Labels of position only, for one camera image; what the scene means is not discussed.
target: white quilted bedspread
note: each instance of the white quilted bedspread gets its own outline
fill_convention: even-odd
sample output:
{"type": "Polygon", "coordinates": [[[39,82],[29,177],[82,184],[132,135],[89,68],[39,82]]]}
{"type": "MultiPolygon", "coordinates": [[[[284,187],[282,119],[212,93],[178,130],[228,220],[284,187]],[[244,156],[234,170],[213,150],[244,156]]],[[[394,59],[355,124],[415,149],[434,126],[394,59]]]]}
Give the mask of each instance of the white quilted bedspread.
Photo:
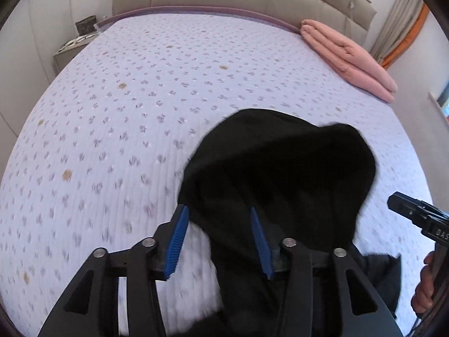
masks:
{"type": "MultiPolygon", "coordinates": [[[[155,14],[115,23],[58,76],[30,114],[1,183],[0,292],[26,337],[38,334],[96,247],[127,249],[176,207],[201,138],[243,108],[365,137],[377,179],[358,221],[362,252],[403,256],[398,323],[432,242],[387,209],[394,191],[430,201],[415,151],[388,105],[338,77],[298,35],[258,21],[155,14]]],[[[219,308],[208,239],[190,225],[177,272],[159,283],[168,333],[219,308]]],[[[120,322],[126,330],[124,290],[120,322]]]]}

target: human hand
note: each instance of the human hand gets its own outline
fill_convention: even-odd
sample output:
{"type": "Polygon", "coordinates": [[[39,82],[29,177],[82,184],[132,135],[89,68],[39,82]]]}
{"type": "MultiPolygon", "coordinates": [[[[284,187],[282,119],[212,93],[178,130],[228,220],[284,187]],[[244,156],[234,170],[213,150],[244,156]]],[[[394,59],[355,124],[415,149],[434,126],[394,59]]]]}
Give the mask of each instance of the human hand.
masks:
{"type": "Polygon", "coordinates": [[[432,295],[434,292],[432,278],[433,251],[424,259],[426,265],[421,270],[421,281],[415,289],[415,295],[412,297],[411,305],[416,314],[422,314],[429,309],[432,304],[432,295]]]}

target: pink towel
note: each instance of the pink towel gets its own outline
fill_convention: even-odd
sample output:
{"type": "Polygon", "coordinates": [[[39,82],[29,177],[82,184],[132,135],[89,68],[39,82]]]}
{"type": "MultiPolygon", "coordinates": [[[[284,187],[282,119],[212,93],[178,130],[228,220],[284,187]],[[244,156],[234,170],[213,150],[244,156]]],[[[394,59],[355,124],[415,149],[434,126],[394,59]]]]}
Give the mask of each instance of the pink towel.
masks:
{"type": "Polygon", "coordinates": [[[343,79],[386,102],[393,101],[396,83],[357,43],[314,20],[302,22],[301,34],[343,79]]]}

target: black cloth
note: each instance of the black cloth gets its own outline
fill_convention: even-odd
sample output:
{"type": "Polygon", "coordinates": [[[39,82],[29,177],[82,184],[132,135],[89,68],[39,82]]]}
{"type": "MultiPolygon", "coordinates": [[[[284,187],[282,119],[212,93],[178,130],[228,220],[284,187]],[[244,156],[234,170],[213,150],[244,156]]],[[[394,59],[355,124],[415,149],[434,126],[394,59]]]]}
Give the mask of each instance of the black cloth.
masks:
{"type": "Polygon", "coordinates": [[[390,255],[379,254],[362,256],[354,245],[350,247],[349,254],[368,277],[396,319],[395,312],[399,302],[402,274],[401,257],[394,258],[390,255]]]}
{"type": "MultiPolygon", "coordinates": [[[[346,124],[316,127],[248,109],[217,125],[185,168],[178,197],[210,237],[221,290],[223,310],[199,322],[203,329],[215,325],[214,336],[273,334],[285,283],[269,282],[261,271],[252,207],[310,249],[349,249],[374,175],[370,148],[346,124]]],[[[195,325],[189,333],[198,331],[195,325]]]]}

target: metal screw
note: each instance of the metal screw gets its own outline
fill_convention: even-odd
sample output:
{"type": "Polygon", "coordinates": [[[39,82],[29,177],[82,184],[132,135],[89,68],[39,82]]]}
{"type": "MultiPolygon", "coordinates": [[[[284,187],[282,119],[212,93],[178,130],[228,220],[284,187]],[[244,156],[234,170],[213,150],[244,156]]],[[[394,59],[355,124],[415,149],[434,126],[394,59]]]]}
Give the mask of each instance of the metal screw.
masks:
{"type": "Polygon", "coordinates": [[[294,247],[296,246],[296,240],[294,240],[293,238],[284,238],[282,240],[282,244],[286,247],[294,247]]]}
{"type": "Polygon", "coordinates": [[[345,257],[347,253],[344,249],[335,249],[334,255],[336,255],[337,257],[345,257]]]}
{"type": "Polygon", "coordinates": [[[102,258],[106,254],[105,249],[96,249],[93,251],[93,256],[96,258],[102,258]]]}
{"type": "Polygon", "coordinates": [[[154,238],[148,237],[142,241],[142,246],[144,247],[153,247],[156,244],[156,240],[154,238]]]}

